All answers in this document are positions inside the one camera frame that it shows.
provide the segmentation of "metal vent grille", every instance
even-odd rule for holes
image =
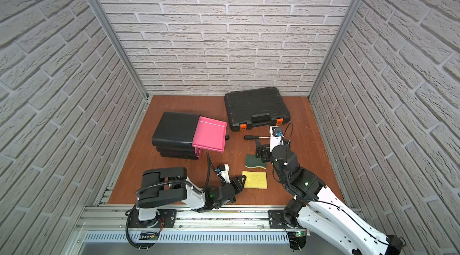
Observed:
[[[141,231],[130,232],[130,237],[135,242]],[[124,231],[88,231],[84,242],[124,243]],[[289,244],[289,239],[284,231],[162,231],[158,243],[264,243],[264,244]]]

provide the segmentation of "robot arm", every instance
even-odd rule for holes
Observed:
[[[345,254],[398,255],[403,242],[385,235],[350,210],[313,172],[301,167],[289,144],[275,146],[270,162],[279,182],[294,199],[284,209],[289,226],[300,226],[317,233]],[[309,206],[323,215],[313,212]]]

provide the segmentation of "black tool case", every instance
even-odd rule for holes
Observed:
[[[230,92],[224,100],[232,131],[281,125],[291,120],[291,114],[276,87]]]

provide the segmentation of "green sponge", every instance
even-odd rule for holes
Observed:
[[[246,154],[246,164],[247,168],[263,168],[267,169],[267,162],[262,162],[262,159],[256,155]]]

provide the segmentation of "wire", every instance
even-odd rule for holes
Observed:
[[[359,224],[350,214],[348,214],[348,212],[346,212],[345,210],[343,210],[343,208],[341,208],[340,206],[337,206],[333,203],[329,203],[329,202],[325,202],[325,201],[320,201],[320,200],[305,200],[306,203],[308,202],[319,202],[319,203],[324,203],[324,204],[329,204],[329,205],[332,205],[332,206],[335,206],[337,207],[339,210],[342,210],[345,214],[347,214],[348,217],[350,217],[351,220],[353,220],[354,223],[356,223],[356,225],[358,225],[361,229],[364,230],[365,233],[367,233],[369,236],[371,236],[373,239],[377,240],[377,238],[375,236],[373,236],[371,233],[369,233],[363,226],[361,226],[361,224]],[[382,242],[380,240],[377,240],[378,242],[382,243],[383,245],[387,245],[387,246],[391,246],[391,247],[404,247],[406,246],[406,241],[400,237],[399,239],[401,239],[402,241],[404,241],[404,243],[402,245],[393,245],[393,244],[389,244],[389,243],[385,243],[385,242]]]
[[[196,189],[190,181],[177,179],[177,180],[163,181],[163,182],[155,183],[153,185],[141,188],[141,189],[136,191],[136,196],[139,198],[139,193],[141,193],[142,191],[145,191],[147,189],[151,189],[151,188],[162,186],[162,185],[176,184],[176,183],[184,183],[184,184],[190,186],[191,189],[194,190],[196,193],[203,194],[203,191]]]
[[[281,183],[281,182],[279,182],[278,180],[276,180],[276,178],[275,178],[275,166],[273,166],[273,169],[271,170],[271,175],[273,175],[273,179],[274,179],[276,182]]]
[[[130,210],[128,210],[127,212],[125,212],[125,215],[128,216],[128,218],[126,219],[126,225],[125,225],[125,235],[126,235],[126,239],[128,240],[128,242],[130,243],[131,246],[137,248],[137,249],[148,249],[148,248],[151,248],[153,245],[155,245],[155,243],[152,243],[152,245],[146,245],[146,246],[142,246],[142,245],[137,245],[135,242],[133,242],[131,240],[131,237],[129,237],[129,232],[128,232],[128,225],[129,225],[129,221],[131,220],[131,215],[132,215],[132,212],[136,209],[136,205],[134,205]]]
[[[289,126],[291,126],[291,134],[289,135],[288,146],[289,146],[289,143],[291,143],[292,132],[294,131],[294,124],[292,122],[289,122],[288,126],[286,126],[286,131],[288,130]]]
[[[204,184],[203,191],[207,188],[207,185],[209,184],[209,177],[211,175],[211,158],[209,157],[209,153],[206,153],[207,156],[207,177],[206,177],[206,183]]]
[[[300,248],[299,243],[297,243],[297,241],[295,241],[295,240],[291,240],[291,238],[289,238],[289,233],[286,231],[286,228],[283,228],[283,229],[284,229],[284,231],[286,232],[286,236],[288,237],[287,239],[289,240],[289,242],[294,242],[294,243],[296,243],[298,249],[302,252],[302,248]]]

